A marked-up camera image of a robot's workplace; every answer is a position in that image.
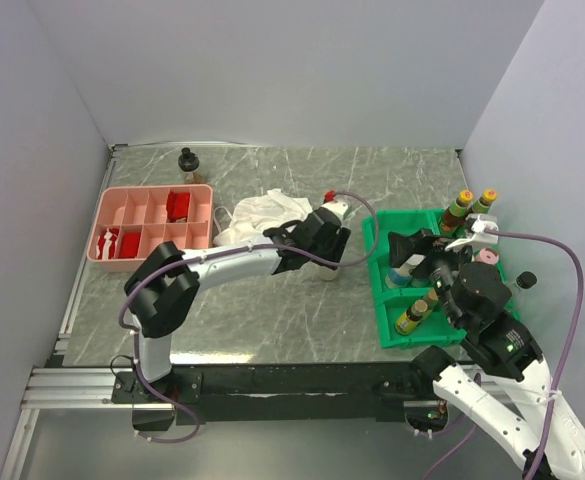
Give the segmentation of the small yellow dropper bottle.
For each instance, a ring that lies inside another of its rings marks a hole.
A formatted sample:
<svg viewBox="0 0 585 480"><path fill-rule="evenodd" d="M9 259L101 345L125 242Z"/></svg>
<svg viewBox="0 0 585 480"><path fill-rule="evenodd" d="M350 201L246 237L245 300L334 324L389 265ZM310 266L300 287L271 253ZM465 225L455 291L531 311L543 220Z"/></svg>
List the small yellow dropper bottle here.
<svg viewBox="0 0 585 480"><path fill-rule="evenodd" d="M400 335L411 334L430 312L431 309L426 301L416 300L395 322L396 332Z"/></svg>

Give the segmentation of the pink lid spice jar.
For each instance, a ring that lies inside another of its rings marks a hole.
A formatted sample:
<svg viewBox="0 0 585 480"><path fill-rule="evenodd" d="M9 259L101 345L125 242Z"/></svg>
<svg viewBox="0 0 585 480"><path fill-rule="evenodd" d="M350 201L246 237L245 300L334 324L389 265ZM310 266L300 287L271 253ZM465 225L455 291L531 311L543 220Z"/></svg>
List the pink lid spice jar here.
<svg viewBox="0 0 585 480"><path fill-rule="evenodd" d="M497 250L490 247L485 247L476 253L474 259L476 262L485 263L488 265L496 265L500 260L500 256Z"/></svg>

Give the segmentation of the red sauce bottle yellow cap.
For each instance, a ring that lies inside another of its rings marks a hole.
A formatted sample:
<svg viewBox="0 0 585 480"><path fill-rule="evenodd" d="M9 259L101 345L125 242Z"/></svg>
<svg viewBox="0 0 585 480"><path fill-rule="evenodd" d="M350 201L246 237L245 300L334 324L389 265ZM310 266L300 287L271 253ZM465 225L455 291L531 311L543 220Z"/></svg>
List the red sauce bottle yellow cap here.
<svg viewBox="0 0 585 480"><path fill-rule="evenodd" d="M473 214L487 214L497 198L498 193L496 190L484 190L480 197L468 208L464 219L467 220Z"/></svg>

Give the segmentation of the dark sauce bottle black cap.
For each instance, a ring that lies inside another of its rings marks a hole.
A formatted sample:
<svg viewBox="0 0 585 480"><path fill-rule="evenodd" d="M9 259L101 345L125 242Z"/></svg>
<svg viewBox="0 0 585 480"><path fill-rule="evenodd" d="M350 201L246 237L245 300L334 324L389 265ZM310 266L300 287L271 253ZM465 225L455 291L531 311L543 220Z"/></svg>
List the dark sauce bottle black cap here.
<svg viewBox="0 0 585 480"><path fill-rule="evenodd" d="M537 282L538 278L533 272L523 271L514 280L509 281L507 287L513 296L518 296L533 288Z"/></svg>

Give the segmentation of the black cap spice jar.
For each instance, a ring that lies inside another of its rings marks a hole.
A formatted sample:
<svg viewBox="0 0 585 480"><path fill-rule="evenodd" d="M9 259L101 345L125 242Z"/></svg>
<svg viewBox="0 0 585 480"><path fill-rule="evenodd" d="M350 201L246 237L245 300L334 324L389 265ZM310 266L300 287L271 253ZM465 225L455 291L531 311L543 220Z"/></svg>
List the black cap spice jar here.
<svg viewBox="0 0 585 480"><path fill-rule="evenodd" d="M178 158L178 167L183 173L185 184L204 184L204 176L200 173L200 160L196 153L189 147L181 149Z"/></svg>

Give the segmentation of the silver lid blue label jar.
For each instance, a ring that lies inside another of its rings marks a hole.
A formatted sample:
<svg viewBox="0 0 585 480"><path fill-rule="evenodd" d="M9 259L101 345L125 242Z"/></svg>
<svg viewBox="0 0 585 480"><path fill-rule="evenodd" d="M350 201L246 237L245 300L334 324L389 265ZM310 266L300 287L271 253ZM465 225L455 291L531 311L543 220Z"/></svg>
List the silver lid blue label jar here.
<svg viewBox="0 0 585 480"><path fill-rule="evenodd" d="M424 255L415 255L412 260L413 265L410 268L411 287L426 287L430 284L429 279L429 261Z"/></svg>

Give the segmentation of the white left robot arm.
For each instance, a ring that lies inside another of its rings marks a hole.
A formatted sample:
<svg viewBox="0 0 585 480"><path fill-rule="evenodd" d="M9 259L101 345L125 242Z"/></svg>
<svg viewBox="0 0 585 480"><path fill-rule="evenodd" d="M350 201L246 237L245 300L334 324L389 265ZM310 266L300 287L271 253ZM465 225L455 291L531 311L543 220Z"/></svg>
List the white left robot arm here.
<svg viewBox="0 0 585 480"><path fill-rule="evenodd" d="M300 269L308 262L332 269L341 261L350 230L349 206L332 200L301 221L289 221L237 244L180 250L160 244L129 278L123 308L132 320L121 325L135 336L136 389L148 401L165 399L172 388L172 334L196 298L211 288L255 276Z"/></svg>

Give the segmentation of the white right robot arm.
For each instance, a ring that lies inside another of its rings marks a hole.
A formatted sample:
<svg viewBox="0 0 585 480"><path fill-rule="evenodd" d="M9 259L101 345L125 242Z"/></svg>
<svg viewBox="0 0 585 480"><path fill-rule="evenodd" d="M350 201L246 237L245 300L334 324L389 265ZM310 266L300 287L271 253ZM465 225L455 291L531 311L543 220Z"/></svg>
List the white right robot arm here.
<svg viewBox="0 0 585 480"><path fill-rule="evenodd" d="M499 270L472 260L471 247L446 245L427 229L391 232L388 243L393 267L422 256L416 277L430 280L450 325L466 333L462 348L510 403L504 405L436 346L412 361L412 391L460 410L524 478L585 479L585 427L558 389L558 369L549 367L530 331L507 310L511 292Z"/></svg>

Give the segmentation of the green compartment bin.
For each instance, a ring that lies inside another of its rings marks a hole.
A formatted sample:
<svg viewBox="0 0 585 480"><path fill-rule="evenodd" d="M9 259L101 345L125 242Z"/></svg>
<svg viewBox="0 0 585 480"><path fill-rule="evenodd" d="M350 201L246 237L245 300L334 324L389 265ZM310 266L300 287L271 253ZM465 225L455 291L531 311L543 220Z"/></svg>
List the green compartment bin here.
<svg viewBox="0 0 585 480"><path fill-rule="evenodd" d="M432 345L444 348L459 344L466 335L464 330L457 330L448 323L440 307L436 307L412 333L399 334L395 329L396 321L406 309L427 293L430 286L406 284L394 288L386 284L389 270L388 234L397 232L411 235L420 229L429 229L437 234L442 214L441 209L379 211L379 230L375 229L372 217L362 221L364 247L374 251L367 264L380 345L383 348L408 350Z"/></svg>

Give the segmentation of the red packet back compartment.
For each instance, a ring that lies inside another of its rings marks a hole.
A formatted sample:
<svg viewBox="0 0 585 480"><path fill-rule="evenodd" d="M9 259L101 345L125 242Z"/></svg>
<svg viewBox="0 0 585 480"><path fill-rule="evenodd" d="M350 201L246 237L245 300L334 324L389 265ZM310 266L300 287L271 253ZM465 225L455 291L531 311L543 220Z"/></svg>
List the red packet back compartment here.
<svg viewBox="0 0 585 480"><path fill-rule="evenodd" d="M166 201L166 218L169 223L186 222L189 214L191 194L189 192L168 193Z"/></svg>

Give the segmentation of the red packet compartment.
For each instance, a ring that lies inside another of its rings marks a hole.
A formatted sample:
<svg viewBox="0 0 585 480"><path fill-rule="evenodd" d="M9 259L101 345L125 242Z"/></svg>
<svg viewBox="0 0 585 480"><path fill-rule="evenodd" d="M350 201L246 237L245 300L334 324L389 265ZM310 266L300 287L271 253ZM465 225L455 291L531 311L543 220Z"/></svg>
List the red packet compartment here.
<svg viewBox="0 0 585 480"><path fill-rule="evenodd" d="M140 231L129 231L123 234L120 240L119 258L133 259L137 256L142 233Z"/></svg>
<svg viewBox="0 0 585 480"><path fill-rule="evenodd" d="M191 194L189 192L168 193L166 201L166 218L169 223L186 222L189 214Z"/></svg>

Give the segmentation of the pink compartment tray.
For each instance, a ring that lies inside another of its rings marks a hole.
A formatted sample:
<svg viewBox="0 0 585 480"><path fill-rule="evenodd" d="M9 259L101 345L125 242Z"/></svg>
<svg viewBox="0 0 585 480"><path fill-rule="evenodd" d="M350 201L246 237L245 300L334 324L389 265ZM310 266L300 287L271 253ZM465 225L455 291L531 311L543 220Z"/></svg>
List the pink compartment tray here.
<svg viewBox="0 0 585 480"><path fill-rule="evenodd" d="M166 201L170 191L191 194L186 222L167 221ZM164 242L171 241L181 250L207 248L211 244L213 206L213 189L205 184L108 188L98 204L87 245L87 259L108 272L127 272L137 269ZM98 261L95 259L96 240L106 227L120 228L116 257ZM129 231L142 233L139 251L133 259L120 259L120 240Z"/></svg>

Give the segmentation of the red packet front compartment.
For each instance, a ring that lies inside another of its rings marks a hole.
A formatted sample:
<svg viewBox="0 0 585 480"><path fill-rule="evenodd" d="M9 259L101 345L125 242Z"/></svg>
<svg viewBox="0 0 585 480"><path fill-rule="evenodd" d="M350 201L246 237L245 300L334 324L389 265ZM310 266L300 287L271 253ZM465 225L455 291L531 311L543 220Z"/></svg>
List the red packet front compartment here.
<svg viewBox="0 0 585 480"><path fill-rule="evenodd" d="M120 240L119 258L133 259L137 256L142 233L140 231L129 231L123 234Z"/></svg>

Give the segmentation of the red white striped packet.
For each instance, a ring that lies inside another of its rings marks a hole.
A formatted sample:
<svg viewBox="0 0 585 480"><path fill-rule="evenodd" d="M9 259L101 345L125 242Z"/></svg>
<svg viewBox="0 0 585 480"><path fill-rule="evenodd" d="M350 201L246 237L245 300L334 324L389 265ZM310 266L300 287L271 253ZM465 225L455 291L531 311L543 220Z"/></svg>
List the red white striped packet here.
<svg viewBox="0 0 585 480"><path fill-rule="evenodd" d="M119 227L106 227L98 235L95 246L95 259L98 261L109 261L116 257Z"/></svg>

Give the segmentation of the black front mounting rail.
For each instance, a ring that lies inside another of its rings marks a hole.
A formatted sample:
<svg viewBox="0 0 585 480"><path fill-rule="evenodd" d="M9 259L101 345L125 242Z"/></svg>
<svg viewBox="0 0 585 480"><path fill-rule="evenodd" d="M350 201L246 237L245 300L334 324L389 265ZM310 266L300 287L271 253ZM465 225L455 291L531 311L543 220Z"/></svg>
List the black front mounting rail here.
<svg viewBox="0 0 585 480"><path fill-rule="evenodd" d="M368 418L440 431L453 419L407 362L176 366L154 387L188 407L179 424Z"/></svg>

